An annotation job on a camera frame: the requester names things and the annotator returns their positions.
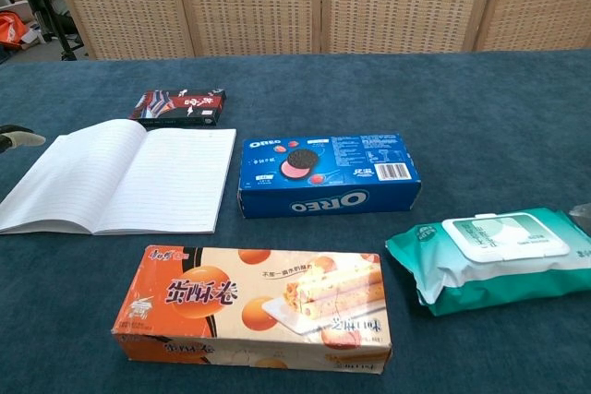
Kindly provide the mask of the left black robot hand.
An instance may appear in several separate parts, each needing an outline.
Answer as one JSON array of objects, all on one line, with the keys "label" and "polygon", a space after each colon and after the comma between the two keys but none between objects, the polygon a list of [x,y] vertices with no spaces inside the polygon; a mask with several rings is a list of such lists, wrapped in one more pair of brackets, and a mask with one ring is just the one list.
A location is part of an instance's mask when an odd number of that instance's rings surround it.
[{"label": "left black robot hand", "polygon": [[9,149],[25,147],[38,147],[45,143],[45,137],[36,134],[33,130],[19,125],[0,125],[0,153]]}]

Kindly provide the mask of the white lined notebook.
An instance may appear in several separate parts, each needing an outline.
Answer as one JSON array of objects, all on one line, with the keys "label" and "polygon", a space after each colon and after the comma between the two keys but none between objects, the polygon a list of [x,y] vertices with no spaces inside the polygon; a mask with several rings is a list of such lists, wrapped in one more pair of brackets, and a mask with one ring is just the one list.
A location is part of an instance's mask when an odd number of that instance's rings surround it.
[{"label": "white lined notebook", "polygon": [[60,136],[0,202],[0,234],[214,233],[235,137],[124,119]]}]

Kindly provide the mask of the orange white bag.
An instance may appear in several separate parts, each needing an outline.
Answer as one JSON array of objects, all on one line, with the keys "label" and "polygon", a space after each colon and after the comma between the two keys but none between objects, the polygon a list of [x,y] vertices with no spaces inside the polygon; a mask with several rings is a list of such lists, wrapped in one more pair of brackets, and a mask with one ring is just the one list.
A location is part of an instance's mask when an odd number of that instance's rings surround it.
[{"label": "orange white bag", "polygon": [[0,44],[19,47],[22,37],[28,32],[20,17],[11,11],[0,11]]}]

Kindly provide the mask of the black tripod stand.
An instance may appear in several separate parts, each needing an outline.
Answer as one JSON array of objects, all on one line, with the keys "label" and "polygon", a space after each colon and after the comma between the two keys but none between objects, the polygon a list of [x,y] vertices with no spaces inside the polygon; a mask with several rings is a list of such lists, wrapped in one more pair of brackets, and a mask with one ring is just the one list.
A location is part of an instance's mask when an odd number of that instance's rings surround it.
[{"label": "black tripod stand", "polygon": [[62,47],[61,53],[61,60],[62,61],[77,61],[77,57],[75,55],[75,51],[80,49],[84,46],[83,43],[77,44],[75,46],[71,46],[66,38],[66,34],[64,32],[64,28],[62,27],[62,22],[58,18],[58,15],[55,13],[54,6],[51,0],[41,0],[43,4],[43,8],[46,11],[48,18],[50,19],[52,31],[54,35],[60,42]]}]

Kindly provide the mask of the black red small box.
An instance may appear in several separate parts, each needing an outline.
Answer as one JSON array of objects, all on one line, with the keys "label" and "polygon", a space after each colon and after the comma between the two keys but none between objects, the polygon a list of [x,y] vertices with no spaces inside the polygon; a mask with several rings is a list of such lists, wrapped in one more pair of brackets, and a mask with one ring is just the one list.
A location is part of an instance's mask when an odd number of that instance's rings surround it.
[{"label": "black red small box", "polygon": [[224,89],[148,90],[129,118],[146,128],[216,126],[225,100]]}]

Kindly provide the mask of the orange egg roll box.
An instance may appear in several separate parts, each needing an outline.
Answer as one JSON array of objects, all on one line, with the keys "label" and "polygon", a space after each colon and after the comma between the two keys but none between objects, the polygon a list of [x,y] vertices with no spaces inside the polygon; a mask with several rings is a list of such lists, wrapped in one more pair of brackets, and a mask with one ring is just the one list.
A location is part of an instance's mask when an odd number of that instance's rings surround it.
[{"label": "orange egg roll box", "polygon": [[112,333],[142,362],[379,374],[392,355],[373,253],[150,245]]}]

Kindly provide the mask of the blue Oreo cookie box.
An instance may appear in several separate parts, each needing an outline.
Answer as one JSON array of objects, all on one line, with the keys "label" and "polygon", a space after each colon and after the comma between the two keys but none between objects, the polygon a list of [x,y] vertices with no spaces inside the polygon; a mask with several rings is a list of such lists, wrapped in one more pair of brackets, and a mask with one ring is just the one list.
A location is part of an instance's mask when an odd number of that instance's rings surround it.
[{"label": "blue Oreo cookie box", "polygon": [[422,182],[398,134],[252,138],[237,200],[246,219],[410,210]]}]

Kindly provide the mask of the woven folding screen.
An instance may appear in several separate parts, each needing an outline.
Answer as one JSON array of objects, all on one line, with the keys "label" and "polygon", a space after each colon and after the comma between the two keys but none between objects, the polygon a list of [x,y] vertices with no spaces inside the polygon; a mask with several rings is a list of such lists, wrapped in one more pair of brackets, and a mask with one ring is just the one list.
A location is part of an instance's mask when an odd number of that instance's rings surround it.
[{"label": "woven folding screen", "polygon": [[66,0],[95,59],[591,48],[591,0]]}]

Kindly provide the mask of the green wet wipes pack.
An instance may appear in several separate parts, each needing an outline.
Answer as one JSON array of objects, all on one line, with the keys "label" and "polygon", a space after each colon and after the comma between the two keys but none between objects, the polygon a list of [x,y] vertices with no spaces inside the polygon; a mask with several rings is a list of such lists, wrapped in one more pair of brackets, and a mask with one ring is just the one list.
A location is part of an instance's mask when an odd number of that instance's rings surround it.
[{"label": "green wet wipes pack", "polygon": [[385,247],[434,316],[591,292],[591,236],[559,210],[423,223]]}]

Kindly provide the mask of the clear plastic wrapper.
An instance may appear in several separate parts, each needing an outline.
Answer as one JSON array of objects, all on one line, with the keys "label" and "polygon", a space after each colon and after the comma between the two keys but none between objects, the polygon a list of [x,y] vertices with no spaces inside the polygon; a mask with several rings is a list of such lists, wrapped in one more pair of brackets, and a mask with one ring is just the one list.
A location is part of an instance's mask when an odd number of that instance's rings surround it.
[{"label": "clear plastic wrapper", "polygon": [[591,202],[574,206],[569,215],[582,229],[591,232]]}]

